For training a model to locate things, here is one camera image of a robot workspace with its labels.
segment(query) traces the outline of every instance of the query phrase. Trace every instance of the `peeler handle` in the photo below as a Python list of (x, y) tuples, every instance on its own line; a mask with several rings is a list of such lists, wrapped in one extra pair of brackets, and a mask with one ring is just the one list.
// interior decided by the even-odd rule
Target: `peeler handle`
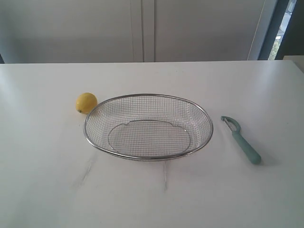
[(256, 152), (255, 149), (243, 138), (239, 132), (232, 132), (233, 138), (237, 141), (239, 146), (242, 148), (248, 159), (253, 164), (259, 164), (262, 161), (261, 156)]

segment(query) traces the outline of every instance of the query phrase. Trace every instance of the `table surface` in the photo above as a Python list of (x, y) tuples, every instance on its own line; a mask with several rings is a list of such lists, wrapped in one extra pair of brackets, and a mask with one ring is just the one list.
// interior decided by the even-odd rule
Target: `table surface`
[[(209, 144), (184, 158), (129, 161), (84, 138), (79, 94), (189, 99)], [(0, 66), (2, 228), (302, 228), (304, 74), (291, 61)], [(221, 115), (260, 153), (252, 165)]]

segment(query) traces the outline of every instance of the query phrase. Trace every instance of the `wire mesh basket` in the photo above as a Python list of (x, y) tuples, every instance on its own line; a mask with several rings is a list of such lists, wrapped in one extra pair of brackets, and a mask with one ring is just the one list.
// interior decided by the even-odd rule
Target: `wire mesh basket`
[(126, 159), (162, 161), (193, 153), (212, 137), (213, 124), (197, 104), (174, 96), (135, 94), (100, 103), (84, 134), (96, 148)]

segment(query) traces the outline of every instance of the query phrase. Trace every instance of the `lemon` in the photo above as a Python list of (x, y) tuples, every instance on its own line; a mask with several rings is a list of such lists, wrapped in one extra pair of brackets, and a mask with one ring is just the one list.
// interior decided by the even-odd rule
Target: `lemon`
[(76, 110), (80, 113), (88, 114), (97, 105), (97, 98), (94, 94), (81, 94), (76, 100)]

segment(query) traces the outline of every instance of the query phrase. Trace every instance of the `vegetable peeler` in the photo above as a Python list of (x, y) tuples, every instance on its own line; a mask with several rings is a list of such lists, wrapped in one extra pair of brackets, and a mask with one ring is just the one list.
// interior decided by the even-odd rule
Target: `vegetable peeler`
[(252, 148), (252, 146), (240, 134), (241, 126), (238, 124), (238, 122), (228, 116), (221, 116), (221, 120), (228, 125), (229, 129), (232, 132), (233, 138), (237, 141), (238, 145), (242, 148), (242, 150), (244, 151), (250, 162), (255, 165), (261, 163), (262, 161), (261, 156), (256, 152), (255, 149)]

